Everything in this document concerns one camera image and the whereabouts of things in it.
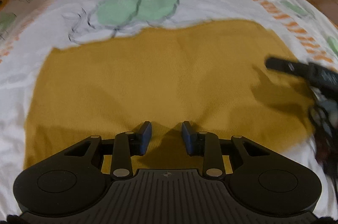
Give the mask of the mustard yellow knit sweater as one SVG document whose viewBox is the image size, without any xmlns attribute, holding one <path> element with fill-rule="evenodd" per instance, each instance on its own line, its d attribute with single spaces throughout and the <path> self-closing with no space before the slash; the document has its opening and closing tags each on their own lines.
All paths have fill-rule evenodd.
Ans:
<svg viewBox="0 0 338 224">
<path fill-rule="evenodd" d="M 284 152 L 312 134 L 304 81 L 268 71 L 265 59 L 293 54 L 271 30 L 248 20 L 183 29 L 147 28 L 126 38 L 53 49 L 26 119 L 25 167 L 91 135 L 111 139 L 152 123 L 134 168 L 201 168 L 182 122 L 228 139 L 242 135 Z"/>
</svg>

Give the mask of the white leaf-print duvet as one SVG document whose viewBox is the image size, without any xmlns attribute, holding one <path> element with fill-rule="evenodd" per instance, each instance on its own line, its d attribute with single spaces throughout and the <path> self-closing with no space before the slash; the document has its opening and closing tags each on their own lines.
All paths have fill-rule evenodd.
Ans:
<svg viewBox="0 0 338 224">
<path fill-rule="evenodd" d="M 258 23 L 283 41 L 292 59 L 337 68 L 337 28 L 306 0 L 11 0 L 1 10 L 1 217 L 20 212 L 13 183 L 27 168 L 26 119 L 53 49 L 225 20 Z M 336 218 L 333 184 L 315 158 L 313 131 L 280 153 L 317 174 L 323 191 L 314 213 Z"/>
</svg>

